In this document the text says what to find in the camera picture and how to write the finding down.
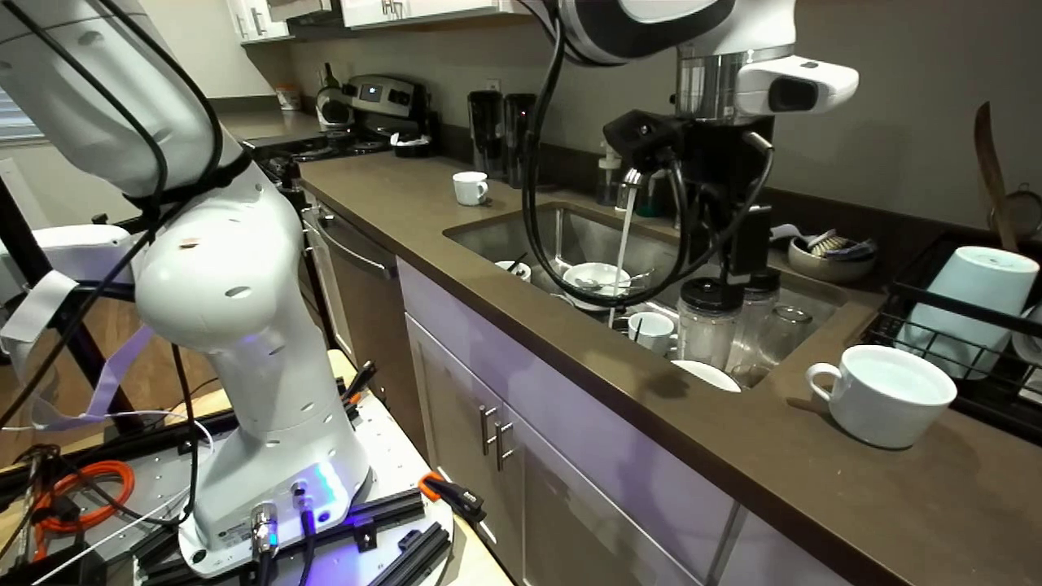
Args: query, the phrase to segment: white mug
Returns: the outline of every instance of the white mug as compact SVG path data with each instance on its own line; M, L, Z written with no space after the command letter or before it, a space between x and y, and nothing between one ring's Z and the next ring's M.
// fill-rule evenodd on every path
M457 190L459 206L488 203L488 174L484 173L457 173L451 190Z
M673 348L673 319L660 313L632 313L627 319L627 337L644 346L654 353L667 353Z
M1000 248L957 248L931 281L927 293L1018 314L1032 293L1040 263ZM952 376L979 382L994 370L1010 327L917 303L894 346L926 353Z
M849 437L882 450L911 445L954 401L954 382L938 364L890 346L852 346L839 369L818 362L806 385Z

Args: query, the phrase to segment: black cable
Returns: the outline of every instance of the black cable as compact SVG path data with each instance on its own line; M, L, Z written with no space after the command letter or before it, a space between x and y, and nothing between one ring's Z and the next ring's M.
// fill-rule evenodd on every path
M547 248L541 242L541 228L536 228L536 145L541 145L541 131L544 131L544 116L547 116L547 105L558 90L558 78L561 78L561 65L562 65L562 46L568 46L568 35L562 35L562 18L554 13L554 55L551 55L551 68L547 68L547 78L544 78L544 89L541 89L541 97L533 105L533 112L530 112L530 124L526 124L526 133L524 133L524 173L522 173L522 219L524 219L524 234L526 234L526 245L530 245L530 255L536 256L536 263L547 269L547 277L569 295L584 299L584 303L597 303L597 307L635 307L635 303L644 303L650 295L659 295L660 290L667 290L682 272L684 272L684 256L687 256L687 248L692 242L690 234L690 225L682 222L682 249L673 256L673 267L672 272L647 286L647 290L637 290L637 293L624 293L624 295L594 295L590 290L578 290L578 286L569 286L551 263L547 256ZM673 180L678 173L672 173L672 185L682 190L678 191L678 203L682 203L682 219L687 216L687 194L684 194L684 185L678 185Z
M191 510L195 510L195 488L198 488L198 421L195 421L195 404L191 404L191 391L190 391L190 373L184 373L184 362L181 362L181 348L178 346L170 346L171 348L171 369L176 369L176 382L181 387L181 404L184 404L184 415L191 422L191 433L190 433L190 442L191 442L191 467L190 467L190 500L184 500L184 510L178 516L190 522Z
M148 148L156 158L156 190L152 194L160 197L165 191L165 157L160 148L160 144L148 133L148 126L71 55L65 51L65 46L59 46L24 5L15 5L15 0L4 0L8 13L12 13L41 46L48 46L67 68L76 68L148 144ZM124 272L124 267L156 236L156 230L165 225L164 211L156 216L156 225L148 230L148 236L141 236L99 282L99 290L89 293L89 299L77 307L77 313L65 321L65 327L59 332L59 343L48 348L48 353L41 358L41 364L34 370L34 376L24 385L24 391L12 397L12 404L0 414L0 427L8 427L12 421L12 414L36 394L40 382L44 376L44 370L54 364L59 351L67 346L67 337L80 327L80 319L89 314L89 309L100 299L100 293L113 282L117 272Z
M34 522L36 505L41 500L41 490L34 497L34 505L27 508L24 522L11 530L8 543L0 548L0 560L11 553L11 548L20 539L20 534L27 530L27 525Z
M584 303L597 303L597 307L635 307L635 303L644 303L650 295L659 295L660 290L667 290L672 282L690 277L699 263L705 263L719 245L741 225L741 219L749 216L749 206L763 194L766 181L767 181L767 173L772 173L772 148L766 154L766 169L763 174L755 180L755 185L749 190L749 194L741 197L741 208L732 216L732 222L719 230L710 230L704 225L704 234L705 245L699 255L692 255L692 219L690 216L690 203L687 203L687 180L684 180L684 167L678 158L673 148L667 148L672 157L672 190L673 190L673 197L678 197L678 216L682 216L682 245L678 245L678 256L673 256L673 267L667 269L667 277L654 286L644 286L637 293L624 293L624 295L597 295L590 290L578 290L574 282L568 282L558 267L551 263L547 256L547 248L541 242L541 230L536 230L536 145L541 145L541 126L544 126L544 116L547 116L547 105L558 90L558 78L561 78L561 65L562 65L562 50L568 50L568 32L562 32L562 18L558 16L558 3L551 5L551 18L554 18L554 55L551 55L551 68L547 68L547 78L544 78L544 89L541 89L541 97L533 105L533 112L530 112L530 124L526 124L526 133L524 133L524 173L522 173L522 219L524 219L524 234L526 234L526 245L530 245L530 255L536 256L536 263L547 269L547 277L554 281L554 286L561 286L562 293L584 299Z
M150 245L150 236L141 236L99 282L99 290L91 290L91 295L85 295L85 303L77 307L77 313L59 327L59 343L48 348L48 353L40 362L40 369L34 370L34 376L24 385L24 391L8 404L8 411L0 414L0 427L8 427L15 411L36 394L40 382L44 376L44 370L59 362L62 348L67 346L71 334L77 334L85 314L91 313L91 307L100 299L103 286L113 282L117 272L124 272L124 267Z
M198 90L198 83L110 0L100 0L126 30L135 30L141 35L141 41L148 41L181 82L184 89L198 97L201 109L209 112L209 126L211 126L211 154L204 169L198 173L209 174L217 167L220 157L220 124L214 107L204 99L204 95ZM4 5L36 35L41 39L65 65L71 65L148 144L148 148L156 158L156 208L164 206L164 191L165 191L165 180L170 180L170 162L165 154L160 148L156 136L126 109L126 105L119 105L76 55L65 51L65 46L59 46L24 5L15 5L15 0L4 0ZM160 228L178 216L184 208L184 203L176 203L171 211L156 211L152 228L113 263L113 269L85 295L85 303L77 307L77 313L71 314L71 321L59 332L59 343L48 348L48 353L41 358L41 364L34 370L30 385L24 385L24 391L15 394L15 401L0 414L0 427L8 427L12 421L12 414L36 394L40 382L44 376L44 370L54 364L59 351L67 346L67 337L80 327L80 319L89 314L89 309L100 299L100 293L113 282L113 277L142 249L142 245L150 245Z
M211 99L201 95L201 89L195 83L195 78L150 35L142 32L126 10L119 10L113 0L100 0L126 30L135 30L135 35L156 55L165 61L170 72L176 72L176 78L191 90L191 97L198 99L198 107L204 109L209 131L211 131L211 145L209 145L209 158L204 169L198 173L195 181L201 181L220 158L220 120L217 109L211 107Z
M113 97L71 51L65 51L62 41L54 41L15 0L4 0L8 13L12 13L44 50L51 50L71 72L77 72L131 126L135 133L150 145L156 158L156 190L152 194L165 191L165 157L152 133L126 109L119 97Z
M126 513L126 516L141 516L148 525L156 525L156 526L176 526L176 522L164 522L164 516L148 516L126 505L119 505L113 496L109 496L91 476L85 476L80 467L67 466L65 458L59 458L67 476L76 476L76 483L80 483L89 490L94 490L103 505L110 505L113 510Z
M255 580L255 586L270 586L270 583L275 583L275 574L276 574L276 553L259 553L259 556L256 556L256 580Z

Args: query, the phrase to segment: white wall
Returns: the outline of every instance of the white wall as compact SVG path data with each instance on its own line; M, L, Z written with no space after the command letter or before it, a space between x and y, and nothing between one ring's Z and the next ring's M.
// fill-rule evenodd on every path
M76 169L54 145L44 140L15 140L0 145L0 169L12 173L15 203L34 197L30 225L85 225L91 216L135 219L138 208L124 194Z
M779 120L772 185L898 216L984 225L975 158L975 109L994 99L1007 181L1042 185L1042 3L1040 0L802 0L802 51L864 72L852 105ZM341 78L397 72L429 83L449 124L466 126L466 90L533 90L547 61L533 22L428 32L369 32L296 41L303 89L319 89L329 57ZM547 140L597 148L621 109L667 109L673 55L624 68L568 68Z

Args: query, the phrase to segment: brown countertop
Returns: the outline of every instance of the brown countertop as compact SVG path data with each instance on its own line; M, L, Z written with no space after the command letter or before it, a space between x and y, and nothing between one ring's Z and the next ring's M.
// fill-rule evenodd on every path
M719 394L449 242L445 228L518 208L503 181L491 206L459 208L451 173L445 158L391 154L303 167L329 206L848 580L1042 580L1040 445L949 411L917 445L882 451L806 401L803 369L855 343L869 303L848 303L760 387Z

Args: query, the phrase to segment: gray cabinet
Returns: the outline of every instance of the gray cabinet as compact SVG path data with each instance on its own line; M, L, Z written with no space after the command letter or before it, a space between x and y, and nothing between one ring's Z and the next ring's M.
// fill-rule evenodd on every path
M429 458L484 497L495 556L526 586L697 583L416 319Z
M345 216L316 206L316 222L309 230L319 234L327 261L319 261L327 299L336 299L331 321L345 321L345 332L336 332L355 364L373 362L379 373L369 387L382 394L391 415L424 445L416 376L403 332L403 299L397 286L395 255L382 248L362 225Z
M495 485L508 478L495 476L495 451L522 466L524 583L839 583L751 513L732 525L737 500L725 490L428 272L409 263L397 263L397 272L429 458L497 490L504 508L518 496Z
M229 0L238 41L291 39L291 25L270 16L268 0Z
M263 22L268 13L249 13L245 0L141 0L141 5L204 97L275 95L241 46L256 41L256 25L268 39L276 35Z
M612 497L524 421L524 583L682 586L697 583Z
M491 553L522 576L522 466L512 414L419 321L407 319L429 461L484 500Z
M348 30L524 13L513 0L341 0Z

